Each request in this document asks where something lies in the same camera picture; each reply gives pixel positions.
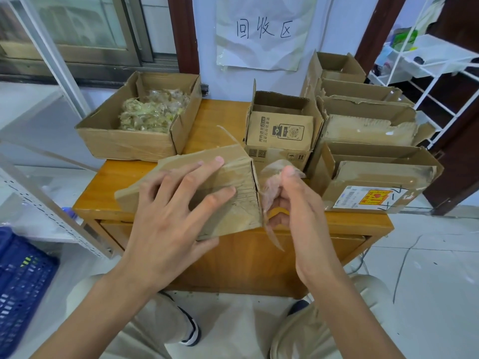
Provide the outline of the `torn open cardboard box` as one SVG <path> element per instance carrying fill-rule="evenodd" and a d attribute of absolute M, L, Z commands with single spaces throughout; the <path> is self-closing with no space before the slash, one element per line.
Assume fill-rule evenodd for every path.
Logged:
<path fill-rule="evenodd" d="M 316 102 L 325 119 L 320 144 L 418 146 L 435 134 L 434 126 L 418 120 L 406 103 L 346 96 L 318 96 Z"/>

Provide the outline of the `person's right shoe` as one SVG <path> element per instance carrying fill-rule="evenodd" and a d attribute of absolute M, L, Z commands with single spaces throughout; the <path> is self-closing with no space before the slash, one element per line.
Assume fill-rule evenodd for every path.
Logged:
<path fill-rule="evenodd" d="M 310 305 L 310 302 L 308 302 L 305 299 L 298 300 L 290 307 L 286 316 L 291 316 L 291 315 L 301 311 L 302 309 L 308 307 L 309 305 Z"/>

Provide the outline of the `person's left hand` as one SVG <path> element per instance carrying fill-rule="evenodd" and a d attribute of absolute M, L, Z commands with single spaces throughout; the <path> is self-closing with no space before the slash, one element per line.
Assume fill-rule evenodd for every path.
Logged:
<path fill-rule="evenodd" d="M 192 210 L 191 201 L 159 202 L 159 190 L 157 194 L 139 194 L 122 268 L 138 276 L 161 276 L 166 288 L 193 264 L 185 262 L 187 249 L 197 241 L 212 215 L 235 194 L 235 187 L 223 187 L 207 195 Z"/>

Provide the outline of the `pile of crumpled tape scraps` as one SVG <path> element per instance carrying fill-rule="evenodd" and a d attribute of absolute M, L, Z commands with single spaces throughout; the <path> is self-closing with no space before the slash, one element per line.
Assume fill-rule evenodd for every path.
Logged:
<path fill-rule="evenodd" d="M 145 97 L 129 98 L 123 102 L 118 116 L 118 129 L 167 133 L 189 101 L 190 97 L 180 89 L 151 90 Z"/>

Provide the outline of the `person's right hand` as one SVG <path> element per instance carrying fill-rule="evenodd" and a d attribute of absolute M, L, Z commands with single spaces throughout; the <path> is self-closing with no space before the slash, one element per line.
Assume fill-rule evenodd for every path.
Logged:
<path fill-rule="evenodd" d="M 325 207 L 320 195 L 313 191 L 313 207 L 282 207 L 280 195 L 269 211 L 272 227 L 290 229 L 296 254 L 296 271 L 310 292 L 323 286 L 342 268 L 332 245 Z"/>

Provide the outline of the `small printed cardboard box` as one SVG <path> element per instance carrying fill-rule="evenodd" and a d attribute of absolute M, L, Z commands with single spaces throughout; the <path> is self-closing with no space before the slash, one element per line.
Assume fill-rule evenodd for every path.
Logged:
<path fill-rule="evenodd" d="M 304 171 L 323 123 L 314 93 L 298 97 L 257 91 L 254 80 L 243 141 L 256 173 L 278 160 Z"/>

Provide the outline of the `metal framed sliding window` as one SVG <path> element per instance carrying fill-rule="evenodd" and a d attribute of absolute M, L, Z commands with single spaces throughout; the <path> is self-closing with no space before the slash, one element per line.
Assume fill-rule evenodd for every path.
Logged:
<path fill-rule="evenodd" d="M 80 85 L 120 85 L 134 71 L 179 71 L 168 0 L 30 2 Z M 0 80 L 55 82 L 5 1 L 0 1 Z"/>

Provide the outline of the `green packet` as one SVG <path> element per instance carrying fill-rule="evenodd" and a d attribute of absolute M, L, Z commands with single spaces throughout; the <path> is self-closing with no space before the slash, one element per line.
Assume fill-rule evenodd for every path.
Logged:
<path fill-rule="evenodd" d="M 414 48 L 415 40 L 418 36 L 418 30 L 411 31 L 409 28 L 398 28 L 393 30 L 391 41 L 389 43 L 393 50 L 404 52 L 410 51 Z"/>

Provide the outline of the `person's trouser leg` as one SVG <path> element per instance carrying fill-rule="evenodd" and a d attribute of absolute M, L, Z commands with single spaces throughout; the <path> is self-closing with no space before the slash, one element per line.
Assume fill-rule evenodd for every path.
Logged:
<path fill-rule="evenodd" d="M 115 268 L 126 272 L 122 265 Z M 70 314 L 103 276 L 94 275 L 77 284 L 67 298 Z M 183 313 L 167 297 L 154 294 L 147 304 L 118 333 L 100 359 L 166 359 L 165 344 L 179 343 L 191 330 Z"/>
<path fill-rule="evenodd" d="M 371 275 L 349 276 L 356 290 L 388 335 L 396 331 L 396 311 L 386 284 Z M 313 303 L 286 316 L 272 339 L 267 359 L 343 359 L 332 334 Z"/>

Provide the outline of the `person's right trouser leg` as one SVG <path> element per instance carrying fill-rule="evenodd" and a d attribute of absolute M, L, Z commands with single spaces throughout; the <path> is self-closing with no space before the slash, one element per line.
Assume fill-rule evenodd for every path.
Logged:
<path fill-rule="evenodd" d="M 396 311 L 386 284 L 371 275 L 349 276 L 356 290 L 388 335 L 396 331 Z M 267 359 L 343 359 L 332 334 L 313 303 L 286 316 L 272 339 Z"/>

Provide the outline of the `clear peeled tape strip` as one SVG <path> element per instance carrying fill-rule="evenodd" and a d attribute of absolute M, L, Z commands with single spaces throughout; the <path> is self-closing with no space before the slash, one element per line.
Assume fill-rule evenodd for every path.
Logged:
<path fill-rule="evenodd" d="M 280 195 L 280 187 L 282 186 L 282 171 L 286 166 L 291 166 L 295 174 L 304 179 L 305 173 L 293 166 L 288 160 L 280 159 L 270 163 L 261 170 L 259 175 L 260 183 L 260 206 L 262 212 L 263 227 L 270 241 L 281 251 L 284 251 L 281 246 L 272 226 L 269 223 L 269 211 L 272 208 L 273 201 Z"/>

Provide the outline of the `person's left trouser leg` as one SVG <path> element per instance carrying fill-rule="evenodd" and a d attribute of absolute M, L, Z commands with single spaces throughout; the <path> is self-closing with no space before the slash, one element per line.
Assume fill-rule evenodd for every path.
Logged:
<path fill-rule="evenodd" d="M 115 268 L 126 272 L 122 265 Z M 77 284 L 67 298 L 70 314 L 103 276 L 94 275 Z M 183 313 L 167 297 L 154 294 L 147 304 L 118 333 L 100 359 L 166 359 L 165 344 L 179 343 L 191 330 Z"/>

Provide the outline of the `long narrow cardboard box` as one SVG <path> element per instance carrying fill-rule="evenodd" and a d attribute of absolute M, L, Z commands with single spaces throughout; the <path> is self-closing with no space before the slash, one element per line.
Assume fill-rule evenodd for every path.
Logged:
<path fill-rule="evenodd" d="M 396 87 L 320 78 L 315 87 L 315 96 L 346 96 L 382 102 L 398 102 L 414 106 Z"/>

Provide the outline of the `person's left forearm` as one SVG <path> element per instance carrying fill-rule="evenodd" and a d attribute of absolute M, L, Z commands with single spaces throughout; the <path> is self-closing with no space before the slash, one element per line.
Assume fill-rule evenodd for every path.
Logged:
<path fill-rule="evenodd" d="M 99 359 L 160 289 L 161 276 L 116 269 L 103 275 L 30 359 Z"/>

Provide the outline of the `person's left shoe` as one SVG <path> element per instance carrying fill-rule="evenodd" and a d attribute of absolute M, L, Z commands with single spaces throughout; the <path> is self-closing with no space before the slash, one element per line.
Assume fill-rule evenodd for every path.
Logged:
<path fill-rule="evenodd" d="M 191 315 L 189 315 L 182 307 L 178 306 L 174 299 L 164 290 L 161 290 L 158 293 L 169 298 L 173 302 L 173 305 L 176 306 L 183 313 L 183 315 L 187 318 L 190 324 L 191 330 L 189 331 L 187 338 L 180 341 L 179 344 L 182 344 L 183 346 L 187 347 L 196 346 L 200 342 L 202 336 L 201 328 L 196 322 L 196 320 L 194 320 Z"/>

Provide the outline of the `blue plastic crate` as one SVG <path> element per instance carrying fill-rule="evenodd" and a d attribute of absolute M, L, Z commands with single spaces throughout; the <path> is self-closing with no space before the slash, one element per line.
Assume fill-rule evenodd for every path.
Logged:
<path fill-rule="evenodd" d="M 17 349 L 58 268 L 57 258 L 0 227 L 0 359 Z"/>

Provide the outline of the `worn cardboard box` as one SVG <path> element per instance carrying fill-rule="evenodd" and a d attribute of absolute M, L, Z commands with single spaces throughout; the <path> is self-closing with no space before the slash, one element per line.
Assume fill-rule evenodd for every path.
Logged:
<path fill-rule="evenodd" d="M 219 208 L 206 222 L 198 240 L 230 235 L 262 226 L 258 180 L 253 160 L 239 144 L 176 155 L 159 160 L 157 166 L 131 186 L 115 192 L 115 200 L 122 211 L 135 213 L 139 201 L 139 186 L 152 171 L 177 169 L 199 161 L 209 162 L 216 156 L 224 158 L 224 165 L 202 184 L 189 204 L 194 209 L 207 195 L 233 186 L 235 196 Z"/>

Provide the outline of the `wooden cabinet table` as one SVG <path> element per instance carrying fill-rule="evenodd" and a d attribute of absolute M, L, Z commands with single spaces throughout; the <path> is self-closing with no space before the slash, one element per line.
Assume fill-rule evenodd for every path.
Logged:
<path fill-rule="evenodd" d="M 203 99 L 184 148 L 185 153 L 225 146 L 245 130 L 249 103 Z M 132 229 L 134 214 L 118 206 L 114 193 L 129 187 L 156 166 L 153 162 L 106 160 L 81 193 L 74 211 L 108 243 L 123 254 Z M 345 265 L 372 247 L 394 226 L 387 215 L 371 213 L 326 213 L 337 257 Z M 264 229 L 258 228 L 219 238 L 219 245 L 206 253 L 172 284 L 170 290 L 250 294 L 302 298 L 307 289 L 296 273 L 290 232 L 278 226 L 278 249 Z"/>

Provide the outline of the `white perforated metal shelf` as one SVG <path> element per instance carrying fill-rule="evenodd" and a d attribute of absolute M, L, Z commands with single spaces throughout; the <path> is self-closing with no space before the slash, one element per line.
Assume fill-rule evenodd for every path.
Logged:
<path fill-rule="evenodd" d="M 34 184 L 27 175 L 9 162 L 2 153 L 0 153 L 0 177 L 5 186 L 53 222 L 62 233 L 69 237 L 70 241 L 81 245 L 98 257 L 106 259 L 113 257 L 111 243 L 102 243 L 73 218 L 70 218 L 58 204 Z"/>

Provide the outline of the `person's shoe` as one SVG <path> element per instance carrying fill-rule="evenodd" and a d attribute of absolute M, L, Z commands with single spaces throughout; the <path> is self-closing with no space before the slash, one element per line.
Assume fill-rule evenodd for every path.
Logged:
<path fill-rule="evenodd" d="M 178 306 L 174 299 L 164 290 L 161 290 L 158 293 L 169 298 L 173 302 L 173 305 L 176 306 L 183 313 L 183 315 L 187 318 L 190 324 L 191 330 L 189 331 L 187 338 L 180 341 L 179 344 L 182 344 L 183 346 L 187 347 L 196 346 L 200 342 L 202 336 L 201 328 L 196 322 L 196 320 L 194 320 L 191 315 L 189 315 L 182 307 Z"/>
<path fill-rule="evenodd" d="M 290 307 L 286 316 L 291 316 L 291 315 L 301 311 L 302 309 L 308 307 L 309 305 L 310 305 L 310 302 L 308 302 L 305 299 L 298 300 Z"/>

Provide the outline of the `person's right forearm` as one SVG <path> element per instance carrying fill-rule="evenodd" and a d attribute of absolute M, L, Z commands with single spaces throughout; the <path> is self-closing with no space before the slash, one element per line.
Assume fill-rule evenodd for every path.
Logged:
<path fill-rule="evenodd" d="M 297 266 L 343 359 L 405 359 L 382 324 L 394 319 L 387 286 L 370 275 L 349 277 L 341 265 Z"/>

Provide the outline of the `small plain cardboard box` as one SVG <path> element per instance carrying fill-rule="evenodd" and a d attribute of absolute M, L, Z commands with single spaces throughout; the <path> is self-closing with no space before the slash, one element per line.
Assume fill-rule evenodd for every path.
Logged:
<path fill-rule="evenodd" d="M 363 84 L 366 74 L 350 53 L 332 54 L 315 50 L 308 65 L 305 83 L 312 85 L 320 78 Z"/>

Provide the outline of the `cardboard box with shipping label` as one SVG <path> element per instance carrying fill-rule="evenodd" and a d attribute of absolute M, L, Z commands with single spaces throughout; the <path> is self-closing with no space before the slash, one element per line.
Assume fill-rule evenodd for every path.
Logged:
<path fill-rule="evenodd" d="M 444 171 L 425 148 L 325 142 L 305 170 L 326 211 L 397 213 Z"/>

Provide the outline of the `crumpled white paper sign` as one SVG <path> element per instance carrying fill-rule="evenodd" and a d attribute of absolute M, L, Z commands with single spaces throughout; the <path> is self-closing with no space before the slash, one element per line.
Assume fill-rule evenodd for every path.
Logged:
<path fill-rule="evenodd" d="M 216 64 L 298 69 L 317 0 L 217 0 Z"/>

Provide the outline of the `wide shallow cardboard box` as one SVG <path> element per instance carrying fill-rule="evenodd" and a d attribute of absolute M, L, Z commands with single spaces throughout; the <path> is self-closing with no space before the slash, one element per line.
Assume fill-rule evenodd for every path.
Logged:
<path fill-rule="evenodd" d="M 190 97 L 186 110 L 175 118 L 169 132 L 118 129 L 124 101 L 161 89 L 180 89 Z M 135 71 L 120 89 L 78 123 L 75 130 L 96 158 L 156 162 L 183 152 L 201 101 L 199 74 Z"/>

